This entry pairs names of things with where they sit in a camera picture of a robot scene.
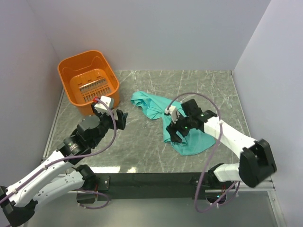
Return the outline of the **teal t-shirt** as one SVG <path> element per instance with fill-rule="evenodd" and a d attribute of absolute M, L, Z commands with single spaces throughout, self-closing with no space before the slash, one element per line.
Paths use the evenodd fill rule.
<path fill-rule="evenodd" d="M 130 102 L 140 107 L 143 114 L 150 120 L 162 119 L 163 142 L 169 143 L 182 156 L 199 154 L 215 144 L 215 139 L 212 136 L 196 129 L 191 129 L 186 137 L 182 137 L 180 143 L 171 141 L 170 134 L 166 130 L 171 123 L 171 117 L 164 114 L 164 109 L 171 102 L 170 99 L 144 91 L 136 91 L 132 94 Z"/>

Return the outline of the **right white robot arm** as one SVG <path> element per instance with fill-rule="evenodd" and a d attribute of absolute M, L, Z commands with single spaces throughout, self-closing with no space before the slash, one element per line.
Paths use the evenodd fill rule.
<path fill-rule="evenodd" d="M 211 110 L 202 111 L 194 99 L 181 104 L 183 113 L 169 105 L 164 113 L 171 116 L 167 127 L 173 142 L 180 143 L 192 129 L 212 136 L 229 148 L 238 158 L 236 164 L 217 164 L 207 172 L 210 187 L 218 189 L 224 182 L 242 181 L 254 188 L 277 171 L 270 144 L 246 136 L 220 120 Z"/>

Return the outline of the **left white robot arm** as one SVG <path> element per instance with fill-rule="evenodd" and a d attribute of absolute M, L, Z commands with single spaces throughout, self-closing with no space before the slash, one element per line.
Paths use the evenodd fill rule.
<path fill-rule="evenodd" d="M 0 206 L 11 227 L 28 222 L 35 211 L 69 191 L 100 195 L 97 177 L 87 165 L 78 166 L 64 178 L 56 177 L 92 155 L 91 151 L 109 129 L 124 130 L 128 114 L 117 110 L 117 119 L 109 107 L 93 104 L 94 114 L 84 118 L 72 134 L 35 170 L 15 184 L 0 188 Z"/>

